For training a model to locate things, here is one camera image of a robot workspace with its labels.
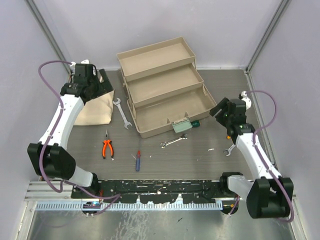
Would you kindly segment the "silver wrench near right arm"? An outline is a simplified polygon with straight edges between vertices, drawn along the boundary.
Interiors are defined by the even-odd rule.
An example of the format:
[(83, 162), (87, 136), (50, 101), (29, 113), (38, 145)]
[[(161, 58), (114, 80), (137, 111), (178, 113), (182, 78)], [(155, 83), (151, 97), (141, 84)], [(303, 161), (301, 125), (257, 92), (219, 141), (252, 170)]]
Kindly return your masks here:
[(225, 156), (228, 157), (231, 155), (232, 150), (236, 147), (235, 144), (232, 144), (229, 148), (225, 149), (223, 152), (225, 153)]

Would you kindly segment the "orange handled pliers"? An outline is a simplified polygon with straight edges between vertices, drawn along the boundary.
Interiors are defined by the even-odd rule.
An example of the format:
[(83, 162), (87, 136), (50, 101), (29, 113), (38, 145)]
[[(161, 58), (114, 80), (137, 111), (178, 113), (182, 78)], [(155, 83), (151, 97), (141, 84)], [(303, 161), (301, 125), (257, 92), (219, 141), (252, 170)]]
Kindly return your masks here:
[(103, 147), (102, 147), (102, 152), (101, 152), (103, 159), (106, 159), (106, 157), (107, 157), (106, 156), (107, 148), (109, 148), (109, 150), (110, 150), (110, 157), (111, 157), (111, 160), (113, 161), (115, 151), (114, 151), (114, 148), (112, 145), (112, 141), (109, 138), (108, 131), (106, 130), (105, 131), (105, 140), (103, 141)]

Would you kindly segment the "green handled screwdriver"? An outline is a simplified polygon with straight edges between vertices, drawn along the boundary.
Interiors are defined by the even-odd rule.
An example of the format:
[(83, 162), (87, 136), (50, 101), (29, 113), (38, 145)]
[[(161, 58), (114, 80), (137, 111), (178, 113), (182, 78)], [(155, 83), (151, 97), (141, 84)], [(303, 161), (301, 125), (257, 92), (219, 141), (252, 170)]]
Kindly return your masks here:
[(198, 128), (201, 125), (201, 123), (199, 120), (195, 120), (191, 122), (191, 125), (193, 128)]

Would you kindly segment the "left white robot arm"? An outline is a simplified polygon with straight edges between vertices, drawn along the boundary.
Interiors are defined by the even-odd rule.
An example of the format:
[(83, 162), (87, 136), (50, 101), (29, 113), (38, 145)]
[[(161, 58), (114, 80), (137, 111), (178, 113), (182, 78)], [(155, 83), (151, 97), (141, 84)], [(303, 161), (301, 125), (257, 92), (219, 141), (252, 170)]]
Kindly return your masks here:
[(98, 70), (85, 59), (80, 63), (66, 63), (71, 70), (70, 79), (56, 91), (42, 74), (42, 68), (49, 64), (50, 61), (41, 64), (38, 74), (57, 98), (58, 107), (43, 136), (27, 147), (27, 154), (35, 173), (55, 192), (62, 192), (62, 188), (53, 186), (52, 180), (60, 180), (82, 188), (88, 198), (95, 198), (100, 193), (97, 175), (79, 167), (67, 146), (74, 126), (111, 123), (114, 88), (105, 70)]

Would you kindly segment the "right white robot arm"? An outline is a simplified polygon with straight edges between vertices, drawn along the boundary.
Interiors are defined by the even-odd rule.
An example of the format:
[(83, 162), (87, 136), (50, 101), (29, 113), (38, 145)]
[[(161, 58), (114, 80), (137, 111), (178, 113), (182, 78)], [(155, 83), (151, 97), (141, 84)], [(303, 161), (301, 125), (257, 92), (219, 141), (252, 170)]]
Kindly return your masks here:
[(232, 139), (233, 145), (226, 150), (227, 154), (238, 148), (254, 178), (250, 181), (240, 173), (224, 172), (219, 191), (225, 197), (236, 194), (244, 199), (253, 219), (287, 218), (291, 222), (294, 219), (294, 184), (274, 168), (260, 144), (256, 129), (247, 122), (246, 111), (250, 106), (247, 97), (225, 97), (209, 112)]

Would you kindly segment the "blue handled screwdriver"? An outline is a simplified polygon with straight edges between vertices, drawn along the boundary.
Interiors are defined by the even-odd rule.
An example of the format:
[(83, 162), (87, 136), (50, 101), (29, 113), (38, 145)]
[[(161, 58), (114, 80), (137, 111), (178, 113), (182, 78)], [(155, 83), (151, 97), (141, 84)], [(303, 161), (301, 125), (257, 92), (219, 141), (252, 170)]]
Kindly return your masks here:
[(141, 167), (141, 141), (138, 141), (138, 149), (136, 154), (135, 171), (139, 172)]

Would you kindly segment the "brown translucent toolbox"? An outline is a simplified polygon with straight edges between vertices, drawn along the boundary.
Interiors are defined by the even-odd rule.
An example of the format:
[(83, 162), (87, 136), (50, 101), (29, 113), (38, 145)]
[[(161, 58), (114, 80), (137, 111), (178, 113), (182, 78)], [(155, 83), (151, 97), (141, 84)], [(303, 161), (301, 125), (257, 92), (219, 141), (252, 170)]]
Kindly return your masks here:
[(189, 130), (216, 106), (183, 37), (124, 51), (117, 58), (127, 105), (143, 139)]

